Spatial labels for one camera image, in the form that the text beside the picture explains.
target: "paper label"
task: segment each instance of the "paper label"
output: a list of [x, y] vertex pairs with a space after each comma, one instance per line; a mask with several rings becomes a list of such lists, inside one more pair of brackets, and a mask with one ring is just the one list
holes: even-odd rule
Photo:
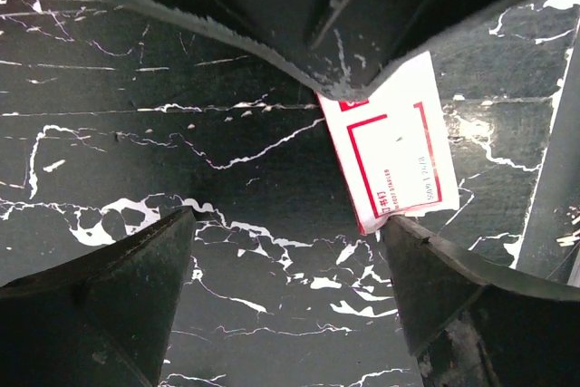
[[366, 101], [319, 99], [363, 234], [392, 214], [459, 207], [429, 53], [403, 64]]

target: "red border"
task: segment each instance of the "red border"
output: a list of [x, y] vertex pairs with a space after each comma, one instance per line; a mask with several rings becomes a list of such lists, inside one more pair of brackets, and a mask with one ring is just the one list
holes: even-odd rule
[[366, 124], [371, 124], [375, 121], [384, 120], [387, 118], [387, 114], [384, 113], [383, 115], [379, 115], [378, 117], [370, 118], [369, 120], [359, 121], [355, 124], [351, 124], [350, 126], [346, 126], [348, 130], [348, 136], [351, 138], [351, 144], [353, 145], [354, 156], [356, 157], [356, 161], [359, 164], [359, 169], [361, 170], [362, 181], [364, 182], [364, 187], [366, 188], [366, 194], [369, 196], [369, 201], [371, 201], [372, 213], [374, 213], [375, 218], [380, 218], [381, 215], [377, 212], [377, 207], [374, 204], [374, 199], [372, 197], [371, 185], [369, 185], [369, 180], [366, 177], [366, 171], [364, 170], [363, 160], [361, 159], [361, 153], [359, 152], [359, 148], [356, 145], [356, 139], [354, 138], [353, 130], [357, 127], [364, 126]]
[[423, 108], [423, 102], [418, 102], [418, 103], [413, 104], [413, 108], [419, 110], [420, 118], [423, 121], [423, 129], [425, 130], [425, 139], [427, 140], [427, 150], [429, 151], [429, 156], [431, 157], [431, 166], [433, 167], [433, 176], [435, 177], [435, 185], [437, 186], [438, 200], [432, 201], [431, 203], [425, 203], [425, 204], [440, 203], [441, 201], [443, 201], [443, 196], [441, 194], [441, 183], [439, 180], [439, 174], [437, 173], [437, 165], [435, 165], [435, 158], [433, 157], [433, 146], [431, 145], [431, 136], [429, 134], [429, 125], [427, 124], [427, 117], [425, 116], [425, 109]]
[[341, 112], [346, 112], [346, 111], [350, 111], [351, 109], [356, 109], [359, 108], [361, 106], [364, 106], [365, 104], [368, 104], [369, 101], [367, 100], [363, 100], [362, 102], [338, 102], [338, 107], [341, 108]]

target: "white label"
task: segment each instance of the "white label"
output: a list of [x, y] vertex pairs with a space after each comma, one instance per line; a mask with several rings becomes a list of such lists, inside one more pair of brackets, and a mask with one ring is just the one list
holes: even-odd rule
[[319, 99], [363, 234], [392, 214], [459, 208], [428, 52], [404, 63], [367, 101]]

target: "black marble surface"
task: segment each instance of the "black marble surface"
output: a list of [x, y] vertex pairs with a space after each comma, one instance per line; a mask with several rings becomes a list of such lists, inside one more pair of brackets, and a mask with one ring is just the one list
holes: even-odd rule
[[[122, 6], [0, 2], [0, 284], [190, 205], [161, 385], [421, 385], [310, 90]], [[461, 209], [420, 221], [502, 265], [522, 247], [579, 2], [534, 0], [432, 51]]]

